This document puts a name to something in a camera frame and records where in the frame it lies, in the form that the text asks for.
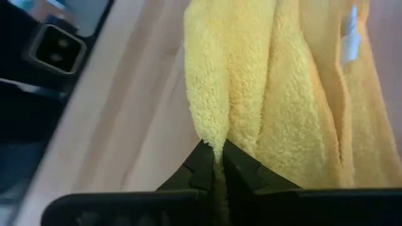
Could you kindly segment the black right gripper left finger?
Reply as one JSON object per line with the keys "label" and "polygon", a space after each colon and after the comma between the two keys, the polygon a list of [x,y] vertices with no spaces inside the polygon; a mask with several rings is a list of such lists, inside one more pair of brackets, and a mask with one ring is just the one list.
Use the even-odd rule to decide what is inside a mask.
{"label": "black right gripper left finger", "polygon": [[189,157],[157,190],[170,195],[159,225],[212,225],[214,155],[199,142]]}

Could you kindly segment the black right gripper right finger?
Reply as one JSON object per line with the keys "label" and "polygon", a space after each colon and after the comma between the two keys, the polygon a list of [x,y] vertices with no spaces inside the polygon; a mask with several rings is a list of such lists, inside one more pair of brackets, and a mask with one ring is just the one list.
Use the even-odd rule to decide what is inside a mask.
{"label": "black right gripper right finger", "polygon": [[230,220],[233,225],[293,225],[291,196],[269,194],[300,187],[263,166],[234,143],[226,141],[223,165]]}

